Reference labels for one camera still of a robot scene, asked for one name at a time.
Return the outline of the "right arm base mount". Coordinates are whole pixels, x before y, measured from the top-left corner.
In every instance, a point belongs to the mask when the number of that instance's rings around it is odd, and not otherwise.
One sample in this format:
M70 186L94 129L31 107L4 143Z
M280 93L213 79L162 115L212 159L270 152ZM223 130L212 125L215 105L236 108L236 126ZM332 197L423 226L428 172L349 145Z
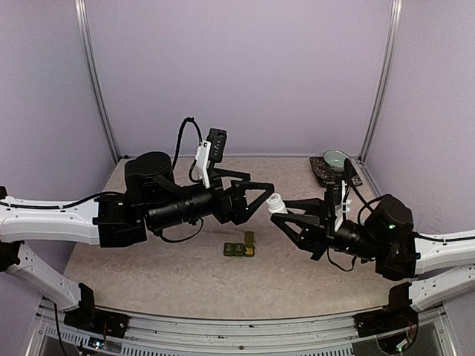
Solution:
M411 323L416 325L419 322L418 313L412 310L412 308L393 311L386 309L368 311L356 314L353 319L359 337L368 337L405 329Z

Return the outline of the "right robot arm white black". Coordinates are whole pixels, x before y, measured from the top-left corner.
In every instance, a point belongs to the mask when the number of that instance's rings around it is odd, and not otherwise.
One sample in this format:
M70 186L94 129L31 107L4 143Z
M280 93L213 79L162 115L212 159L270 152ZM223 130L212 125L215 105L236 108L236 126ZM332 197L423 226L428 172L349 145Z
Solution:
M388 304L379 310L386 329L474 287L473 231L420 234L412 211L391 194L364 200L369 215L349 220L355 174L346 159L343 174L327 183L323 199L284 201L272 194L266 201L271 221L312 260L336 251L373 262L377 274L396 281Z

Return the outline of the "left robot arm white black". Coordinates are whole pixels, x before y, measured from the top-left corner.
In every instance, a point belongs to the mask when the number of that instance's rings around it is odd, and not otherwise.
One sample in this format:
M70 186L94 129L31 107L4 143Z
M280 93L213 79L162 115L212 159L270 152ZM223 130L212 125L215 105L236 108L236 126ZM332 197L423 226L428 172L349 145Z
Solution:
M104 314L94 293L67 279L29 246L65 241L101 248L126 248L161 237L170 227L202 225L207 216L240 225L274 193L274 186L252 181L248 173L219 168L227 133L212 128L199 136L189 169L189 185L178 185L177 155L151 151L126 162L125 191L103 191L73 202L20 200L1 192L1 270L32 284L67 316L98 329Z

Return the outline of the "green pill organizer box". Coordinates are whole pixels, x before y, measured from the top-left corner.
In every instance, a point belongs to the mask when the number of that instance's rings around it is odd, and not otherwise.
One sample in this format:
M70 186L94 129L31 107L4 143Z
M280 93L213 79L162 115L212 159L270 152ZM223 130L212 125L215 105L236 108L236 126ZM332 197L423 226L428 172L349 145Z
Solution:
M223 255L225 257L254 257L255 256L255 233L245 231L243 242L224 243Z

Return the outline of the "white pill bottle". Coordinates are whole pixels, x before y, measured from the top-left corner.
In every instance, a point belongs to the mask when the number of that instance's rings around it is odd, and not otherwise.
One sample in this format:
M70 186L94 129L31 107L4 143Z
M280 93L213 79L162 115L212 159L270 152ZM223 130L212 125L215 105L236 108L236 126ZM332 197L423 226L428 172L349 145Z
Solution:
M267 210L270 214L287 214L286 205L279 193L273 193L266 199Z

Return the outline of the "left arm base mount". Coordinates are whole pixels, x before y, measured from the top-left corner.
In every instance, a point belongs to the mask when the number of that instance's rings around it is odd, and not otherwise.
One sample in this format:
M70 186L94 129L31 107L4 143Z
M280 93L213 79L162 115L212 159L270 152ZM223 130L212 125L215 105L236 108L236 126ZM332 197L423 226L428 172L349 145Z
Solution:
M65 313L64 324L106 337L124 338L129 316L123 313L93 308L75 309Z

